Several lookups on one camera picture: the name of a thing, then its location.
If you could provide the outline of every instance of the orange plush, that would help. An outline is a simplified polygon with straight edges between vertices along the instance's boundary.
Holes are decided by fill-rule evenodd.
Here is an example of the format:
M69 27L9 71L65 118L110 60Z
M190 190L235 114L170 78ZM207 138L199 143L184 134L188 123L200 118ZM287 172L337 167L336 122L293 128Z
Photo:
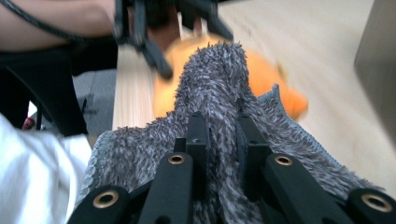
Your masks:
M166 112L174 110L174 102L180 76L184 64L197 49L207 48L224 41L217 35L203 35L175 41L165 52L165 59L174 71L170 79L156 76L153 95L154 117L165 117ZM280 98L286 112L292 119L297 119L308 108L307 100L297 91L290 88L277 69L269 64L261 55L245 49L247 55L247 70L249 71L249 86L256 96L270 91L274 84L279 85Z

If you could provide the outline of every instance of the wooden surface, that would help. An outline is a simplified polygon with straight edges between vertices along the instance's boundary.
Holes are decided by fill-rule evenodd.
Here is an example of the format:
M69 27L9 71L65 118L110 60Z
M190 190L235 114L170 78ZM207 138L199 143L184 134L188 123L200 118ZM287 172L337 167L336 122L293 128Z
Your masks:
M302 127L349 170L396 198L396 147L353 67L372 4L373 0L250 0L226 3L219 14L235 41L289 71L289 84L309 100L309 110L299 120ZM142 126L152 119L152 77L142 79L149 77L147 67L139 71L138 65L145 63L135 58L131 49L120 49L114 128Z

